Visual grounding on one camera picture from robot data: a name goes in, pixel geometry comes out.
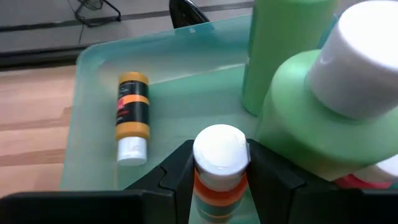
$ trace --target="bottle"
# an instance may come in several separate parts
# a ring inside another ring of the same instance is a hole
[[[260,113],[279,65],[316,48],[336,4],[337,0],[255,1],[242,90],[243,105],[250,113]]]
[[[118,164],[139,166],[147,161],[149,139],[148,78],[138,72],[119,77],[116,119]]]
[[[227,223],[248,186],[249,163],[245,135],[237,128],[217,124],[205,128],[193,143],[194,201],[207,223]]]
[[[394,1],[356,4],[321,50],[283,63],[256,139],[329,181],[397,154],[397,11]]]
[[[388,189],[398,179],[398,155],[335,180],[344,189]]]

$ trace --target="white cap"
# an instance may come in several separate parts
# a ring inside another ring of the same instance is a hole
[[[353,174],[365,182],[392,182],[398,179],[398,155]]]
[[[126,137],[118,141],[118,164],[139,166],[147,162],[147,140],[140,137]]]
[[[209,189],[235,188],[249,163],[246,137],[238,128],[216,124],[201,131],[193,143],[199,178]]]
[[[398,105],[398,2],[366,1],[340,17],[307,75],[314,95],[350,118]]]

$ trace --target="small paint bottle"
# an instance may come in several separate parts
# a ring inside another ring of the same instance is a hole
[[[139,166],[147,161],[149,139],[148,78],[138,72],[119,77],[116,140],[118,164]]]
[[[388,189],[398,179],[398,155],[335,180],[344,189]]]
[[[248,186],[248,155],[246,137],[235,127],[213,125],[196,137],[193,196],[205,222],[227,223],[239,207]]]

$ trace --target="green plastic bottle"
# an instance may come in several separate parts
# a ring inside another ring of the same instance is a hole
[[[243,105],[258,115],[272,77],[289,57],[316,49],[337,0],[256,0],[243,82]]]
[[[257,140],[326,180],[397,154],[397,11],[394,1],[352,6],[322,50],[283,63]]]

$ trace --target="white screw cap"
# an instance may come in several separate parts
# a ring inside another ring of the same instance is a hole
[[[307,75],[314,95],[350,118],[380,116],[398,105],[398,2],[351,6]]]
[[[398,155],[354,173],[365,182],[392,182],[398,179]]]
[[[193,156],[200,180],[218,192],[234,189],[249,163],[245,135],[225,124],[201,131],[193,143]]]
[[[147,162],[147,140],[140,137],[126,137],[118,141],[118,164],[139,166]]]

